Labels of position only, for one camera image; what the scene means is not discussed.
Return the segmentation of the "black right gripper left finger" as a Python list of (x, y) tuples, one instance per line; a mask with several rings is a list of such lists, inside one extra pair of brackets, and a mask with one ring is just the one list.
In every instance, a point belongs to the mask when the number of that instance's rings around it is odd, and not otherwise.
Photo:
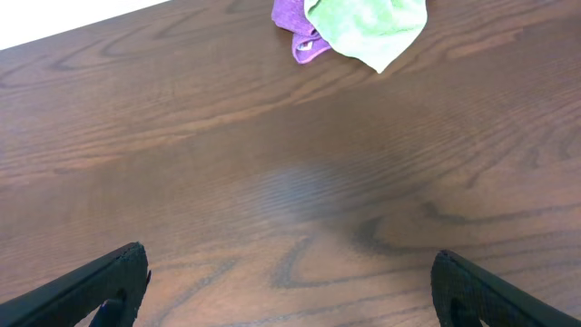
[(128, 243), (28, 293), (1, 304), (3, 326), (132, 326), (151, 272), (140, 243)]

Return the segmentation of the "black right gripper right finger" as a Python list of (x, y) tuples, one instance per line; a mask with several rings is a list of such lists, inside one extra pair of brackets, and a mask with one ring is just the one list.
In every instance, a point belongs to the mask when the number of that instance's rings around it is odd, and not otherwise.
[(435, 257), (430, 280), (442, 327), (580, 327), (578, 319), (449, 250)]

